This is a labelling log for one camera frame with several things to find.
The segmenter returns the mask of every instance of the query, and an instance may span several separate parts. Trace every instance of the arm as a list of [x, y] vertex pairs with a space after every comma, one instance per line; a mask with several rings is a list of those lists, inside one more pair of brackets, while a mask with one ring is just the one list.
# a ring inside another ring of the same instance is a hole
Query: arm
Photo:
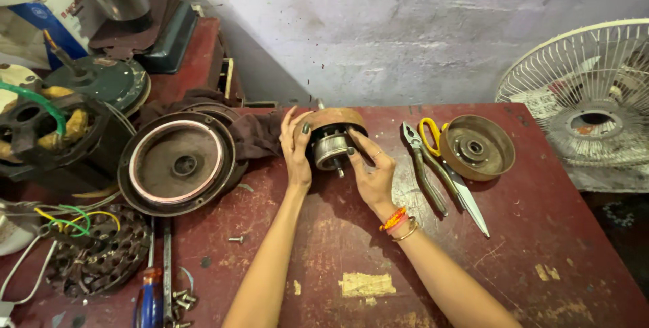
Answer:
[[[396, 211], [392, 202], [392, 178], [396, 161], [381, 151], [378, 145], [363, 134], [350, 130], [358, 147], [369, 155], [377, 169], [368, 173], [360, 153], [349, 148], [347, 153], [356, 174], [358, 191], [363, 200], [385, 222]], [[392, 234], [399, 239], [410, 232], [406, 222]], [[426, 290], [454, 327], [520, 327], [521, 325], [480, 284], [461, 269], [421, 229], [397, 242]]]
[[276, 327], [279, 320], [297, 218], [311, 186], [311, 169], [304, 156], [311, 137], [309, 124], [293, 139], [295, 125], [309, 112], [291, 121], [296, 108], [286, 114], [280, 136], [288, 168], [286, 195], [225, 316], [225, 328]]

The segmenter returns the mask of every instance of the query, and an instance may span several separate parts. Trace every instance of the yellow wire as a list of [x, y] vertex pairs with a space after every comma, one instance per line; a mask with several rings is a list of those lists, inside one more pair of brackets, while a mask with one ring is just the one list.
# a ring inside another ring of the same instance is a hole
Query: yellow wire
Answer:
[[52, 47], [52, 49], [58, 48], [58, 46], [56, 45], [54, 40], [52, 40], [52, 37], [49, 35], [49, 32], [47, 31], [47, 29], [43, 30], [43, 33], [45, 34], [45, 39], [47, 40], [49, 45]]
[[[107, 215], [107, 216], [112, 217], [113, 220], [115, 221], [115, 224], [118, 225], [118, 232], [121, 229], [121, 225], [119, 224], [118, 217], [114, 216], [113, 214], [110, 214], [109, 212], [105, 212], [105, 211], [93, 211], [93, 212], [89, 212], [88, 216], [91, 216], [91, 215], [94, 215], [94, 214], [103, 214], [103, 215]], [[78, 220], [81, 220], [82, 218], [84, 218], [84, 216], [77, 217], [77, 219], [74, 219], [73, 221], [71, 221], [71, 223], [74, 223], [74, 222], [76, 222]]]
[[[41, 214], [41, 216], [46, 217], [47, 219], [56, 220], [56, 218], [54, 218], [52, 215], [44, 212], [43, 210], [40, 210], [39, 208], [34, 208], [34, 211], [37, 212], [38, 214]], [[63, 231], [63, 224], [59, 223], [59, 222], [57, 222], [56, 224], [58, 224], [58, 231], [62, 232]]]

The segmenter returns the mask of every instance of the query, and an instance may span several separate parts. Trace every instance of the orange thread bracelet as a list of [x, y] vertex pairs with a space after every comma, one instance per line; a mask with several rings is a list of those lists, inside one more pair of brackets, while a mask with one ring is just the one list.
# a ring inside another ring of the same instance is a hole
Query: orange thread bracelet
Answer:
[[401, 220], [401, 218], [404, 216], [405, 213], [406, 213], [406, 208], [404, 207], [400, 207], [396, 209], [396, 212], [394, 212], [394, 214], [392, 214], [392, 216], [385, 221], [385, 224], [378, 227], [378, 230], [385, 231], [386, 229], [393, 227], [395, 224], [399, 222], [399, 220]]

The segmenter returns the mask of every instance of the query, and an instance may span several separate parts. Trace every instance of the metal ring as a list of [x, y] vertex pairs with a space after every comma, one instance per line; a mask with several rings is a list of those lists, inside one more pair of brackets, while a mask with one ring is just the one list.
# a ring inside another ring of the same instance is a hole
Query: metal ring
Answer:
[[[210, 175], [205, 179], [205, 181], [203, 181], [203, 183], [199, 185], [199, 187], [196, 188], [194, 191], [186, 195], [181, 195], [177, 197], [157, 197], [144, 190], [144, 186], [138, 180], [137, 166], [139, 166], [140, 154], [143, 152], [143, 150], [145, 150], [145, 147], [148, 146], [147, 144], [152, 140], [152, 138], [154, 138], [155, 136], [159, 136], [162, 132], [172, 131], [174, 128], [178, 126], [198, 128], [202, 131], [207, 132], [207, 134], [210, 135], [211, 139], [213, 139], [214, 141], [215, 152], [218, 155], [216, 165], [214, 166]], [[215, 175], [221, 171], [221, 166], [223, 166], [222, 147], [223, 146], [221, 145], [221, 142], [219, 141], [219, 138], [216, 135], [216, 133], [212, 129], [208, 128], [207, 126], [190, 120], [172, 121], [167, 124], [160, 125], [157, 128], [153, 129], [150, 133], [144, 136], [142, 140], [136, 145], [128, 165], [128, 175], [130, 177], [131, 183], [133, 183], [133, 187], [135, 188], [135, 190], [147, 200], [150, 200], [154, 203], [160, 203], [160, 204], [173, 204], [181, 201], [186, 201], [196, 196], [201, 191], [205, 190], [205, 188], [207, 188], [214, 181]]]

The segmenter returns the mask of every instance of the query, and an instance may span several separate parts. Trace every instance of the white wall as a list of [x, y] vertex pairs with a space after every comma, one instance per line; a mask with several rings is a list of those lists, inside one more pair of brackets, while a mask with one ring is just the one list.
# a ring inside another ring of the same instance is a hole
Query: white wall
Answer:
[[195, 1], [222, 19], [250, 100], [328, 106], [491, 102], [537, 44], [649, 15], [649, 0]]

